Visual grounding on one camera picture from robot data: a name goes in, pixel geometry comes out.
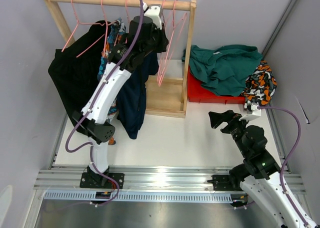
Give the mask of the blue orange patterned shorts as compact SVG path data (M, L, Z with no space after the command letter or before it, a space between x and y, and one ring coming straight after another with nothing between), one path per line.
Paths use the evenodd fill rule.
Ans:
M124 21L122 18L118 18L110 25L108 28L108 35L106 37L106 44L105 44L105 52L102 52L102 57L101 57L101 63L97 75L97 79L100 80L103 76L103 73L106 68L106 64L108 61L108 55L111 52L111 49L119 42L119 40L122 38L122 36L126 33L126 26L124 24ZM116 98L111 104L111 107L108 111L108 122L112 121L112 119L118 114L118 108L117 108L117 100ZM108 141L109 145L115 145L116 140L114 137L111 137L110 140Z

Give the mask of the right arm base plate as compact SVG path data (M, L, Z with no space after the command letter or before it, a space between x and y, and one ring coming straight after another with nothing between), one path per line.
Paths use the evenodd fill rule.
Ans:
M212 175L207 183L212 184L214 191L241 191L240 181L231 175Z

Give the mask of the teal green shorts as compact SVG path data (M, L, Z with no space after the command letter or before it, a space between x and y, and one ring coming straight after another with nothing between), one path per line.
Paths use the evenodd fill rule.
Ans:
M238 97L263 56L255 46L225 45L218 49L190 47L189 69L201 86L216 96Z

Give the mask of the orange grey camouflage shorts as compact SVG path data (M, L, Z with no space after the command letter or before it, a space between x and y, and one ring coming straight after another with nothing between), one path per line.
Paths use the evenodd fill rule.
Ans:
M254 73L246 79L245 83L245 89L241 93L241 96L245 98L245 105L267 106L277 88L272 69L265 60L260 61Z

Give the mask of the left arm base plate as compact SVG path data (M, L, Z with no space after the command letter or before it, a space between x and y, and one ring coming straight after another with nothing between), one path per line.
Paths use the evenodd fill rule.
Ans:
M109 173L110 178L115 180L119 188L122 189L125 181L124 173ZM111 189L116 188L116 185L113 185L111 180L96 174L96 173L82 173L80 179L80 188L88 188L88 189Z

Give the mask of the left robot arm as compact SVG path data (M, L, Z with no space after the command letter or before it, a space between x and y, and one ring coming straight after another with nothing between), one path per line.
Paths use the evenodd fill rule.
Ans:
M109 177L108 142L115 133L108 112L119 91L134 71L141 67L150 53L165 52L169 41L160 15L140 15L131 20L129 32L116 44L107 57L104 74L92 97L81 110L74 113L75 128L83 127L90 146L90 164L86 181L103 188Z

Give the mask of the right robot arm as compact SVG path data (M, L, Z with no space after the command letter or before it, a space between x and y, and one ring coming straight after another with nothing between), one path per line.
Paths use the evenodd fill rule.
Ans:
M263 128L249 125L249 121L261 116L262 107L252 106L245 115L227 110L208 113L210 126L230 134L243 156L243 163L229 171L224 184L212 176L213 186L242 190L272 220L276 228L318 228L319 225L303 209L284 178L284 167L266 149L267 138Z

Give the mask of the black shorts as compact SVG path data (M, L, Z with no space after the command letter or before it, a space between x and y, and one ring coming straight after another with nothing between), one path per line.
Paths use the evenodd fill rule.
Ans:
M81 112L94 93L98 79L101 55L104 47L104 34L110 33L111 26L104 21L92 25L64 51L57 49L48 73L57 88L66 113L75 126L73 113Z

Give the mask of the navy blue shorts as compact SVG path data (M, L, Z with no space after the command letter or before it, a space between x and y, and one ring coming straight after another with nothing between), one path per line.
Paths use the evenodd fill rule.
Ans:
M136 139L142 127L147 107L146 82L150 75L159 70L158 56L155 52L147 55L118 93L116 105L117 119L123 125L129 138Z

